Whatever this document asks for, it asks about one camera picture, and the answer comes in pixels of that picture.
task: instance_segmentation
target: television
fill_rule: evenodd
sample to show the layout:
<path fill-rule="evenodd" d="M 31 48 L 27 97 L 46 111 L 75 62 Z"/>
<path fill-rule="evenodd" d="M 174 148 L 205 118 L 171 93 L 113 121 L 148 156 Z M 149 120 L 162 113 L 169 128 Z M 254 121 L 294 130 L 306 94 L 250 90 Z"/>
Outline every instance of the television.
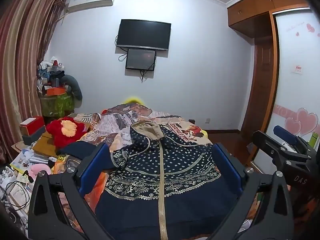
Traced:
<path fill-rule="evenodd" d="M 170 23 L 122 19 L 116 46 L 169 50 L 170 32 Z"/>
<path fill-rule="evenodd" d="M 126 69 L 154 71 L 156 51 L 147 49 L 128 49 Z"/>

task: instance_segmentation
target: air conditioner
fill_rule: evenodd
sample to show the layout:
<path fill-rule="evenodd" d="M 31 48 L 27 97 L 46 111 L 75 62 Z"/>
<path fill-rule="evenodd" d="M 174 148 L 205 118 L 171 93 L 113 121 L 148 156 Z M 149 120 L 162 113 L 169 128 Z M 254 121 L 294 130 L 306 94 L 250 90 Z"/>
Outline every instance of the air conditioner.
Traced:
<path fill-rule="evenodd" d="M 114 0 L 70 0 L 68 12 L 75 12 L 97 7 L 112 6 Z"/>

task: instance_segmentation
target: red plush toy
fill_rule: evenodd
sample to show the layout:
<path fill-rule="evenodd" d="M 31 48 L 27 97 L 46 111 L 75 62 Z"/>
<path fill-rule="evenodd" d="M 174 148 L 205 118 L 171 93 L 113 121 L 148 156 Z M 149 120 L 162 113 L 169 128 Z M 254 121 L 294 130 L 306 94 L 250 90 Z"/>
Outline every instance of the red plush toy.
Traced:
<path fill-rule="evenodd" d="M 84 123 L 77 123 L 72 117 L 54 120 L 46 128 L 47 132 L 53 135 L 53 144 L 57 148 L 63 148 L 79 140 L 87 132 Z"/>

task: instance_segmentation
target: striped curtain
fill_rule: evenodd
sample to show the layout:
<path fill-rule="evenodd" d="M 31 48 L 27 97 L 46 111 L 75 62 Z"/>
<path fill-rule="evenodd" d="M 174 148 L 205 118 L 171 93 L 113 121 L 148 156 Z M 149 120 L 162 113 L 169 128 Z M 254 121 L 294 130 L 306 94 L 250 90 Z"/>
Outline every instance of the striped curtain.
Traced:
<path fill-rule="evenodd" d="M 13 0 L 0 19 L 0 161 L 10 162 L 19 124 L 41 115 L 37 65 L 66 0 Z"/>

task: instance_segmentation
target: metal bolt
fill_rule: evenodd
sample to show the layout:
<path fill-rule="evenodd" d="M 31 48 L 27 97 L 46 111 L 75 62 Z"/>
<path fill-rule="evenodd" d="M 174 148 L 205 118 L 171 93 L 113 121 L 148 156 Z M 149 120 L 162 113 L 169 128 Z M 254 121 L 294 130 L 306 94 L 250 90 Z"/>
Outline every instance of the metal bolt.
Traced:
<path fill-rule="evenodd" d="M 44 175 L 45 175 L 45 171 L 39 171 L 39 172 L 38 172 L 38 176 L 42 177 L 42 176 L 44 176 Z"/>
<path fill-rule="evenodd" d="M 76 168 L 74 166 L 70 166 L 67 168 L 68 173 L 73 173 L 73 172 L 75 172 L 75 170 L 76 170 Z"/>
<path fill-rule="evenodd" d="M 282 177 L 282 176 L 283 176 L 283 173 L 282 173 L 281 171 L 276 171 L 276 175 L 277 175 L 278 177 Z"/>
<path fill-rule="evenodd" d="M 247 168 L 245 169 L 245 171 L 246 171 L 247 173 L 253 173 L 253 172 L 254 172 L 253 168 L 251 168 L 251 167 L 247 167 Z"/>

